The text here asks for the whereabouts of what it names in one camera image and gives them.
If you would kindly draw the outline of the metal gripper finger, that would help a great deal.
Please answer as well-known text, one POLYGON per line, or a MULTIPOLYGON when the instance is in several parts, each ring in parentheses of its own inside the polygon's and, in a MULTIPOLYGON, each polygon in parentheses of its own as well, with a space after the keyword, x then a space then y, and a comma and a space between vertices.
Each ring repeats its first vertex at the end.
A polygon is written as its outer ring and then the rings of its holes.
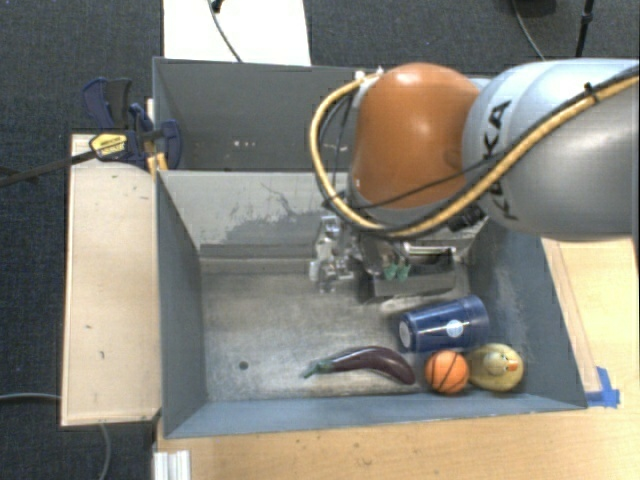
POLYGON ((317 234, 317 256, 345 256, 349 247, 349 239, 349 230, 341 219, 335 215, 322 216, 317 234))
POLYGON ((332 293, 355 280, 355 272, 344 259, 315 259, 309 263, 309 279, 320 293, 332 293))

